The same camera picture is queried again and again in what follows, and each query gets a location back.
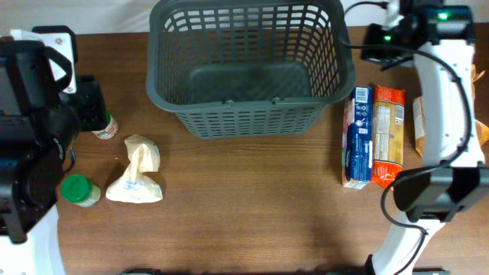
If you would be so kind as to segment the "green lid Knorr jar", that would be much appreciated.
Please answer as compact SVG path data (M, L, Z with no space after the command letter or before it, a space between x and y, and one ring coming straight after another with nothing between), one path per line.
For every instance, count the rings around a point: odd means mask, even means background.
M105 112L107 125L100 131L93 131L92 133L99 139L108 140L113 138L118 133L118 122L108 112Z

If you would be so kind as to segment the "orange red pasta packet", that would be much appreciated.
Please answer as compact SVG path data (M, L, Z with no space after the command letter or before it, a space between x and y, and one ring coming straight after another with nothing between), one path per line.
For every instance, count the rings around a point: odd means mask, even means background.
M373 183L388 187L403 169L405 90L374 87Z

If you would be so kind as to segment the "orange brown snack pouch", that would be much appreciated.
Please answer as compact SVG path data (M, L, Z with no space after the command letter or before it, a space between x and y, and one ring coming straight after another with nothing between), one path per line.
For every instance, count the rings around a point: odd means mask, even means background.
M471 66L471 91L473 95L472 101L475 101L475 86L474 83L478 81L485 71L477 72L476 66ZM424 119L423 99L417 97L413 100L413 121L415 132L415 149L422 157L424 155L425 139L426 139L426 123ZM488 142L488 126L481 123L479 120L475 120L476 133L480 145L484 145Z

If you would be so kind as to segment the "green lid pale jar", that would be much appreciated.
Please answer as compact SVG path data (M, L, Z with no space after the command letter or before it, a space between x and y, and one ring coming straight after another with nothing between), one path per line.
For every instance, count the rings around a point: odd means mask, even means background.
M95 205L101 197L101 189L79 174L68 176L62 182L60 191L65 200L84 208Z

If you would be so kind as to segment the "beige powder plastic bag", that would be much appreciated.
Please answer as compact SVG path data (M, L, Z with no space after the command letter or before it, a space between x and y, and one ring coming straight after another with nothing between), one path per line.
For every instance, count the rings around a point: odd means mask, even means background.
M163 191L145 173L156 173L160 168L160 151L150 139L133 134L125 139L129 165L124 173L106 190L105 197L111 201L129 203L152 203L163 199Z

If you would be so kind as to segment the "blue white cracker box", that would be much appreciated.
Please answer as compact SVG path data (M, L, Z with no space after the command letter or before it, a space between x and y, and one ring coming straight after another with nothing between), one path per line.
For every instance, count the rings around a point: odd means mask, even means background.
M355 87L345 100L342 129L342 186L363 189L372 177L373 92Z

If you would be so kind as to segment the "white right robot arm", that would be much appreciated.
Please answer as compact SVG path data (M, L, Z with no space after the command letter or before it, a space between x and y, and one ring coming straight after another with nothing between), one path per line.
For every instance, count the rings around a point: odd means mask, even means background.
M363 60L390 69L416 68L422 91L422 165L403 170L386 188L397 207L367 274L412 274L429 240L456 214L488 194L488 169L474 121L471 66L475 28L471 9L443 1L390 1L386 21L373 25Z

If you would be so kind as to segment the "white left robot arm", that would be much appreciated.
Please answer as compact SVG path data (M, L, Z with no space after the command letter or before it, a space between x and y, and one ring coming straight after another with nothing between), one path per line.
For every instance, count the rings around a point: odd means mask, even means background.
M81 132L108 124L93 76L78 76L76 35L36 26L1 39L1 272L63 274L56 189Z

